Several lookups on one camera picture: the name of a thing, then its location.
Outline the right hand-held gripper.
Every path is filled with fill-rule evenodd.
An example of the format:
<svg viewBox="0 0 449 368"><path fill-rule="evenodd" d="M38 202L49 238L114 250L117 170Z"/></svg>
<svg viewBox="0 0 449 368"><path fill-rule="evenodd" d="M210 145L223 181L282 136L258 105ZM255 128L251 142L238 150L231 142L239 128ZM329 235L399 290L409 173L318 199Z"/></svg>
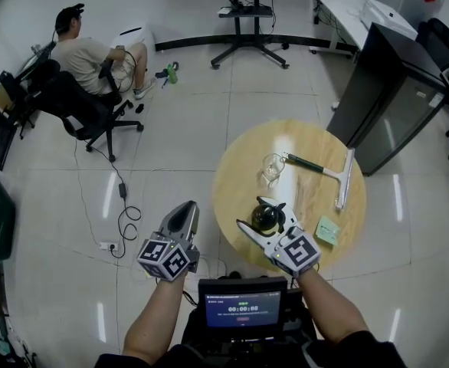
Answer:
<svg viewBox="0 0 449 368"><path fill-rule="evenodd" d="M258 196L256 229L236 220L237 227L264 250L273 265L293 278L310 270L321 258L321 250L312 235L295 225L297 217L285 202Z"/></svg>

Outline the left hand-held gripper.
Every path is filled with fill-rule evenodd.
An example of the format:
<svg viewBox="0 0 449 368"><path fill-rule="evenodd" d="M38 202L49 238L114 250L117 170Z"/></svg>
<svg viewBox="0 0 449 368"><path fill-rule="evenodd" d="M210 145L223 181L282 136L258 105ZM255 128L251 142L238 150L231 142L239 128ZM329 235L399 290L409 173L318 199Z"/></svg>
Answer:
<svg viewBox="0 0 449 368"><path fill-rule="evenodd" d="M200 210L196 202L187 201L167 214L150 238L144 240L136 257L139 265L152 277L174 281L182 272L196 272L200 251L192 239L198 229Z"/></svg>

